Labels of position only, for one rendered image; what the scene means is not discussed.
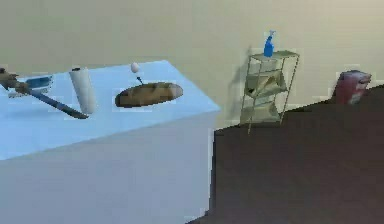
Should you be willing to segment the pale blue counter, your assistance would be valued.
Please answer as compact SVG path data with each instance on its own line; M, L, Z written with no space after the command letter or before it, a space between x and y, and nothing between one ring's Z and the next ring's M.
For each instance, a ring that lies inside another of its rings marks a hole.
M220 111L167 61L89 70L97 109L72 118L0 87L0 224L186 224L209 209ZM122 108L125 89L171 82L183 95Z

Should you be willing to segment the brown bread loaf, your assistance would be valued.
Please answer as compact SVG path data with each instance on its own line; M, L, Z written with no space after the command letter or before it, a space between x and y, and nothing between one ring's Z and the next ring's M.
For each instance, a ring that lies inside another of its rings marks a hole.
M135 108L172 101L183 95L183 88L171 82L141 84L123 90L115 97L115 105Z

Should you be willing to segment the blue and white bowl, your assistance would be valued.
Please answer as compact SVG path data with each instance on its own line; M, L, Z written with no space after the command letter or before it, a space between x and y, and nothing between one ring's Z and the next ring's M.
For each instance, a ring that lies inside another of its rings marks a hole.
M35 76L35 77L24 77L19 79L21 82L25 82L32 90L36 90L41 93L48 93L53 85L53 76L45 75L45 76ZM27 94L21 94L16 92L14 89L9 89L8 97L9 98L17 98L23 97Z

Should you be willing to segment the red bin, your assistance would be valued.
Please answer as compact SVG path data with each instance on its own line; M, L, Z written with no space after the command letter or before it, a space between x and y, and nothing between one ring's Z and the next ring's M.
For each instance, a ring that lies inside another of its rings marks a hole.
M334 89L338 104L356 104L360 101L372 75L359 70L342 72Z

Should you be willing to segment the white paper towel roll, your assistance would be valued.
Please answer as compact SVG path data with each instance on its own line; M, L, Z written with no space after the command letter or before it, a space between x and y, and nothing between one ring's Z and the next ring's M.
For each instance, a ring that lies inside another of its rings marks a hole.
M91 78L86 67L75 67L69 72L80 109L85 114L96 111L97 103Z

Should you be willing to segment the blue spray bottle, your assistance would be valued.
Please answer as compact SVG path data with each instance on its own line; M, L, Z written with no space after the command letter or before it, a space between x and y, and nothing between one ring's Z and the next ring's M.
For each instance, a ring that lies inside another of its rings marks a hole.
M269 32L269 36L267 37L266 41L265 41L265 44L264 44L264 50L263 50L263 55L265 57L271 57L273 55L273 52L274 52L274 44L272 42L273 40L273 36L275 34L275 31L274 30L271 30Z

